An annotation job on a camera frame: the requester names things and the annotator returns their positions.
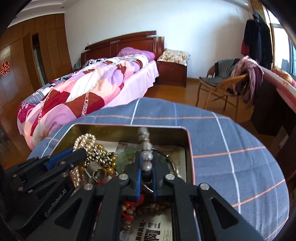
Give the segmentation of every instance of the black coat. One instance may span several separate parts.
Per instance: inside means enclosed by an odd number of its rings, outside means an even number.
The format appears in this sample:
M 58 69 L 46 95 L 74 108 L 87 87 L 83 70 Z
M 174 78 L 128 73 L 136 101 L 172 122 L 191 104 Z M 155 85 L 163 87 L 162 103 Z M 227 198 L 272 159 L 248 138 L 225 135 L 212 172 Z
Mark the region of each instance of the black coat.
M 259 13 L 253 13 L 254 20 L 248 20 L 244 31 L 244 42 L 249 46 L 249 56 L 267 69 L 273 61 L 270 29 Z

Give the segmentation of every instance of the ceiling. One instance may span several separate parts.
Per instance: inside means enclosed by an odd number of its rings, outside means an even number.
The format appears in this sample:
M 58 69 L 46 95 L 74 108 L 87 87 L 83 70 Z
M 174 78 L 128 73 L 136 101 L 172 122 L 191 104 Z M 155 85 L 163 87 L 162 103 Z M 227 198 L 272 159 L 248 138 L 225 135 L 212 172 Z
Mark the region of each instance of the ceiling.
M 32 0 L 22 11 L 20 11 L 9 25 L 42 15 L 64 13 L 79 0 Z

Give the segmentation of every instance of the baseboard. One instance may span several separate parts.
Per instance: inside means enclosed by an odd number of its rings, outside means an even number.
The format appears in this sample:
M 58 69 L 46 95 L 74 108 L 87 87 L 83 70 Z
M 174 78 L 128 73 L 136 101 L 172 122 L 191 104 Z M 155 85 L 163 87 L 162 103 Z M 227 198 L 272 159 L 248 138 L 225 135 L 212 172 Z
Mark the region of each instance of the baseboard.
M 189 82 L 199 82 L 199 81 L 200 81 L 200 79 L 196 79 L 196 78 L 189 78 L 189 77 L 187 77 L 187 81 L 189 81 Z

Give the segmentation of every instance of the air conditioner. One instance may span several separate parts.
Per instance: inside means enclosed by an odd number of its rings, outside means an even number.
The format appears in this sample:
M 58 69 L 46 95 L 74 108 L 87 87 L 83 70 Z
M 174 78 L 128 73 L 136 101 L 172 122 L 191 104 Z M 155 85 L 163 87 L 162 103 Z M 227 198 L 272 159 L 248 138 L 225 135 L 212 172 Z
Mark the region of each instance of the air conditioner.
M 241 7 L 247 8 L 247 9 L 250 8 L 250 3 L 248 0 L 225 0 L 225 1 L 232 2 L 236 5 L 239 5 Z

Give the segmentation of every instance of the wooden headboard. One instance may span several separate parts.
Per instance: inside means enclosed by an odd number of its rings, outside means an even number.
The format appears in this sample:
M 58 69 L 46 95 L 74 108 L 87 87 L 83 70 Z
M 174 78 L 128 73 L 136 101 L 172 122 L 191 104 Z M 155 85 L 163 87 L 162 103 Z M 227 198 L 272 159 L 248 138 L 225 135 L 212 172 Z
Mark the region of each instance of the wooden headboard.
M 158 59 L 164 52 L 164 37 L 156 36 L 156 31 L 145 31 L 105 39 L 85 47 L 85 52 L 81 54 L 81 64 L 84 65 L 92 58 L 115 57 L 125 47 L 153 52 L 155 59 Z

